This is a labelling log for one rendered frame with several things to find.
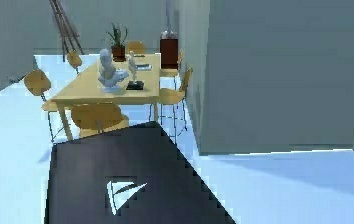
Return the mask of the tan wooden dining table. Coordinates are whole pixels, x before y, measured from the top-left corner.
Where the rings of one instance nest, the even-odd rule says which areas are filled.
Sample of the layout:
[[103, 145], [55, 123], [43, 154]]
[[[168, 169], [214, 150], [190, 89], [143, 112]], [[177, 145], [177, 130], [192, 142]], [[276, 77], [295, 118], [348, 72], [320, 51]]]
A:
[[102, 83], [98, 80], [100, 59], [81, 72], [73, 81], [60, 90], [51, 101], [56, 104], [65, 134], [68, 140], [72, 140], [72, 132], [66, 117], [65, 109], [74, 104], [112, 102], [119, 105], [144, 105], [152, 104], [154, 108], [154, 120], [158, 120], [157, 98], [159, 97], [159, 74], [161, 54], [146, 54], [142, 58], [136, 58], [139, 64], [150, 64], [150, 71], [138, 71], [136, 80], [144, 83], [142, 90], [127, 90], [127, 84], [132, 80], [132, 74], [118, 84], [120, 89], [114, 92], [106, 92]]

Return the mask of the black flat book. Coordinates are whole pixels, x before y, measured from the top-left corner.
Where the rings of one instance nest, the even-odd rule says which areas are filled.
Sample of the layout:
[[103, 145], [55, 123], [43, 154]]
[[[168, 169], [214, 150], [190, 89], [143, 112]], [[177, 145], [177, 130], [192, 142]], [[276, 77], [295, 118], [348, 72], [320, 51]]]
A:
[[140, 80], [138, 81], [130, 81], [126, 87], [127, 90], [142, 90], [144, 87], [144, 83]]

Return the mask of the dark red cabinet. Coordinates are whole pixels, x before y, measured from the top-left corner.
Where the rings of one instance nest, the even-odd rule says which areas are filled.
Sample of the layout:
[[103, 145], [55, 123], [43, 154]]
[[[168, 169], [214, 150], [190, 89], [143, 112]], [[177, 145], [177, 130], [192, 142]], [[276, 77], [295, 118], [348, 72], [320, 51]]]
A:
[[161, 39], [161, 68], [177, 69], [178, 68], [178, 40], [177, 39]]

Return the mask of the small white figure statue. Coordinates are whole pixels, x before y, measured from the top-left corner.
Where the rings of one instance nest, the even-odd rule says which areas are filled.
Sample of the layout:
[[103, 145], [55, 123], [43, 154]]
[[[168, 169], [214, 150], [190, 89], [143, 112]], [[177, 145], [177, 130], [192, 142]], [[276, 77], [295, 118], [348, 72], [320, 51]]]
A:
[[134, 52], [130, 51], [128, 56], [128, 69], [132, 74], [133, 81], [136, 81], [137, 66], [134, 58]]

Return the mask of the black table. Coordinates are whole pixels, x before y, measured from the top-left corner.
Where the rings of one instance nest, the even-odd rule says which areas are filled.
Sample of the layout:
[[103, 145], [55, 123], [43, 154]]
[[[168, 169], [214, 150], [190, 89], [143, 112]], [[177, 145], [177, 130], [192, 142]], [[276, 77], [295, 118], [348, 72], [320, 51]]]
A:
[[[146, 183], [117, 215], [106, 185]], [[236, 224], [156, 122], [57, 144], [44, 224]]]

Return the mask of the tall grey vase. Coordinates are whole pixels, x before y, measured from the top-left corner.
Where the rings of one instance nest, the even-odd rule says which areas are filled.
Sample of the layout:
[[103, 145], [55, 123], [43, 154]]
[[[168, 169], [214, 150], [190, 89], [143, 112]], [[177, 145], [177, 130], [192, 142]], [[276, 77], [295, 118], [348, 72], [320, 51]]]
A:
[[161, 39], [177, 39], [178, 36], [172, 31], [171, 24], [171, 1], [165, 0], [166, 30], [161, 33]]

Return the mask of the grey bust statue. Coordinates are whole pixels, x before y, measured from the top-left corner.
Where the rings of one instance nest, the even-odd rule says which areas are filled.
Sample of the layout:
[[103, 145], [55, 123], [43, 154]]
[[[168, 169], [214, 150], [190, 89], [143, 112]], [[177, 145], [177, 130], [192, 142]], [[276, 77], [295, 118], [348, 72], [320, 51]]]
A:
[[98, 80], [106, 92], [120, 89], [119, 83], [129, 76], [125, 69], [117, 69], [113, 64], [112, 56], [107, 49], [99, 53], [99, 76]]

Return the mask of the green plant in brown pot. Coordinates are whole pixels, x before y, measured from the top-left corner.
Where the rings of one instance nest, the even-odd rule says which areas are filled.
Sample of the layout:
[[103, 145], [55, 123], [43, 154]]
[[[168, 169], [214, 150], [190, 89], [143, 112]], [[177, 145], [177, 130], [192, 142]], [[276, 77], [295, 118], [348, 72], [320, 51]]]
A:
[[107, 30], [110, 41], [111, 41], [111, 52], [113, 55], [113, 60], [115, 62], [124, 62], [126, 60], [125, 56], [125, 41], [128, 35], [127, 27], [124, 27], [124, 30], [121, 30], [120, 25], [111, 23], [112, 30]]

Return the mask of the white triangular object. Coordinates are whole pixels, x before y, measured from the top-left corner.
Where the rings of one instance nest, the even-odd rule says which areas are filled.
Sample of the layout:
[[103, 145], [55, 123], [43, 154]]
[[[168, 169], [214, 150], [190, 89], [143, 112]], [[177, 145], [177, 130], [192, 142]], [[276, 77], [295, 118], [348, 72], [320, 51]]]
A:
[[145, 186], [146, 183], [138, 185], [134, 182], [109, 181], [106, 185], [106, 191], [111, 213], [117, 215], [121, 207]]

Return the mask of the brown wooden easel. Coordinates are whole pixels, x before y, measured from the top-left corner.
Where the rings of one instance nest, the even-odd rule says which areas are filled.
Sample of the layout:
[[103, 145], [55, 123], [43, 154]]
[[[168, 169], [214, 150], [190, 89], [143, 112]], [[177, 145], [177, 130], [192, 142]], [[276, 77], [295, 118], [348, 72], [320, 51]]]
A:
[[79, 33], [76, 31], [75, 26], [66, 15], [60, 0], [49, 0], [49, 4], [51, 6], [52, 15], [54, 16], [55, 24], [60, 35], [62, 58], [65, 58], [70, 51], [79, 51], [83, 54], [84, 51], [79, 41]]

